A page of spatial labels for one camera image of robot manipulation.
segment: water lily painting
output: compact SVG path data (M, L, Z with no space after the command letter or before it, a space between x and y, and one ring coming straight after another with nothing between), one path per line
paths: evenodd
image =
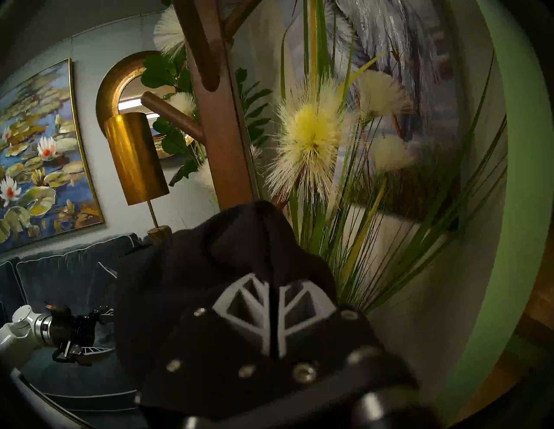
M0 252L104 222L71 85L67 59L0 99Z

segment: water lily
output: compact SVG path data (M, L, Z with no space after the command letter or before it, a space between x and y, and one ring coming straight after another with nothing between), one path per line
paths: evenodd
M0 198L4 200L4 207L7 207L12 201L18 201L20 193L21 189L17 187L17 181L10 176L0 183Z
M56 155L56 142L51 137L41 137L38 142L38 155L43 161L50 161Z
M4 132L2 133L2 140L4 140L6 143L8 142L8 139L12 136L12 130L10 127L4 128Z
M366 70L357 83L360 113L364 118L391 115L412 107L404 88L390 75Z
M296 183L300 194L323 200L332 187L338 147L348 142L350 120L341 108L338 85L321 82L319 93L303 84L278 106L282 132L268 185L273 195L287 198Z

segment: wooden coat rack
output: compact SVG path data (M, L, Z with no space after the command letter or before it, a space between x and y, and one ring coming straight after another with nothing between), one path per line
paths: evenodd
M259 198L227 43L260 2L244 0L222 22L217 0L173 1L202 125L149 91L141 97L144 106L205 145L221 210Z

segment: black fabric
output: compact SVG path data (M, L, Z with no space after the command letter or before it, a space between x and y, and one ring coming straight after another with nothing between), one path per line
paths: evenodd
M4 312L4 303L0 301L0 326L4 326L8 322L8 317Z
M139 390L181 315L210 308L248 273L273 290L310 280L336 300L328 266L296 244L283 214L267 201L236 206L178 231L160 245L126 256L117 271L116 350Z

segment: floor lamp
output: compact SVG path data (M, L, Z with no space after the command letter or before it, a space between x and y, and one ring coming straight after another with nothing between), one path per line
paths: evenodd
M152 132L144 113L116 115L104 123L119 182L128 205L147 202L154 228L148 235L154 243L171 235L167 225L159 226L150 200L170 193L156 152Z

